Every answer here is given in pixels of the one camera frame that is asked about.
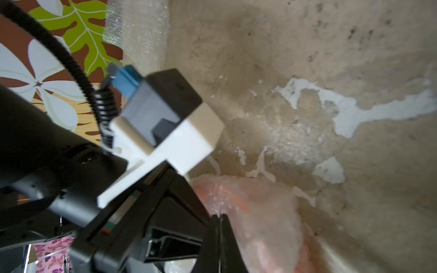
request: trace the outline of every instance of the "green leaf pattern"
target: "green leaf pattern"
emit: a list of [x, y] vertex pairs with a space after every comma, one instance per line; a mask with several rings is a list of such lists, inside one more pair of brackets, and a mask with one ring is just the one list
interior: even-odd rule
[[88, 54], [84, 62], [87, 76], [101, 67], [106, 76], [106, 67], [117, 59], [108, 56], [103, 47], [104, 27], [90, 23], [90, 19], [104, 19], [106, 4], [98, 0], [91, 0], [79, 4], [69, 0], [70, 6], [63, 6], [62, 16], [47, 12], [42, 7], [37, 7], [29, 12], [38, 22], [49, 30], [67, 28], [74, 22], [76, 26], [67, 30], [62, 36], [72, 53], [88, 46]]

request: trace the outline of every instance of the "blue connector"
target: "blue connector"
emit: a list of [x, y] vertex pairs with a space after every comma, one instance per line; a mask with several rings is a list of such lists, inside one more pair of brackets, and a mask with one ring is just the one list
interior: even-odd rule
[[142, 79], [143, 77], [133, 66], [122, 66], [117, 69], [112, 85], [129, 100], [137, 90]]

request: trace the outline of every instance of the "black cable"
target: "black cable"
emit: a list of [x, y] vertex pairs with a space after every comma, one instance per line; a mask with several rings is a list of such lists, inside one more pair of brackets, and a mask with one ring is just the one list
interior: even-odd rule
[[97, 124], [100, 124], [99, 111], [96, 108], [93, 93], [94, 88], [82, 68], [70, 55], [66, 48], [40, 23], [9, 0], [0, 0], [0, 12], [10, 21], [16, 23], [27, 33], [45, 46], [68, 70], [79, 85], [94, 113]]
[[[112, 93], [111, 89], [109, 89], [111, 81], [112, 78], [107, 76], [100, 85], [100, 89], [94, 93], [98, 114], [101, 119], [101, 123], [99, 125], [108, 131], [111, 131], [109, 129], [109, 122], [118, 115], [114, 93]], [[102, 132], [101, 142], [107, 147], [112, 148], [112, 140], [113, 137], [111, 135]], [[104, 150], [104, 153], [110, 154], [110, 152], [106, 150]]]

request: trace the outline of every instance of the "white paint patch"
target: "white paint patch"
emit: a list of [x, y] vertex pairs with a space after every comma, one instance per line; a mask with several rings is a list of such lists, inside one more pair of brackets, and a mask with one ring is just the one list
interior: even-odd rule
[[257, 178], [258, 174], [262, 173], [270, 181], [276, 182], [276, 176], [274, 176], [273, 174], [271, 174], [268, 171], [266, 171], [266, 168], [265, 168], [265, 165], [264, 165], [264, 153], [266, 151], [267, 151], [267, 146], [264, 146], [263, 151], [258, 156], [257, 168], [252, 170], [252, 171], [250, 171], [250, 172], [246, 172], [246, 177]]
[[327, 136], [325, 134], [323, 134], [323, 135], [319, 136], [317, 141], [319, 142], [319, 144], [322, 144], [323, 142], [325, 142], [326, 139], [327, 139]]
[[340, 184], [346, 181], [344, 169], [335, 156], [317, 165], [312, 174], [332, 184]]
[[249, 89], [249, 92], [251, 92], [254, 97], [258, 96], [257, 93], [255, 91], [253, 91], [252, 89]]
[[304, 164], [305, 162], [306, 162], [305, 159], [298, 159], [298, 160], [296, 161], [296, 165], [299, 166], [299, 165]]
[[240, 149], [239, 147], [235, 148], [235, 152], [240, 157], [240, 164], [244, 166], [246, 164], [246, 158], [247, 158], [246, 152], [244, 152], [244, 150]]
[[206, 159], [209, 161], [211, 166], [214, 168], [215, 173], [217, 175], [222, 175], [222, 170], [220, 169], [219, 163], [211, 155], [207, 156]]
[[306, 194], [306, 192], [302, 191], [296, 186], [293, 187], [292, 192], [296, 197], [305, 198], [306, 200], [308, 200], [309, 204], [312, 207], [316, 207], [316, 201], [317, 201], [316, 197], [310, 197], [309, 195]]
[[322, 108], [325, 108], [327, 101], [333, 102], [338, 108], [339, 113], [333, 118], [335, 133], [351, 138], [361, 122], [404, 120], [437, 111], [437, 96], [428, 86], [425, 87], [426, 89], [417, 95], [407, 95], [402, 101], [394, 100], [387, 104], [375, 105], [370, 110], [358, 108], [357, 100], [353, 97], [345, 97], [333, 90], [321, 88], [306, 79], [292, 78], [285, 87], [277, 86], [273, 92], [281, 94], [291, 107], [297, 110], [302, 90], [317, 91]]

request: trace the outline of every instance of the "bubble wrap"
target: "bubble wrap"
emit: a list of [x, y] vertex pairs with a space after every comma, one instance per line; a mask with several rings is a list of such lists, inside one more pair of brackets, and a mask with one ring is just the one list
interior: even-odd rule
[[164, 66], [170, 31], [168, 0], [109, 0], [103, 38], [145, 75]]
[[196, 259], [185, 259], [165, 262], [165, 273], [190, 273], [193, 270]]

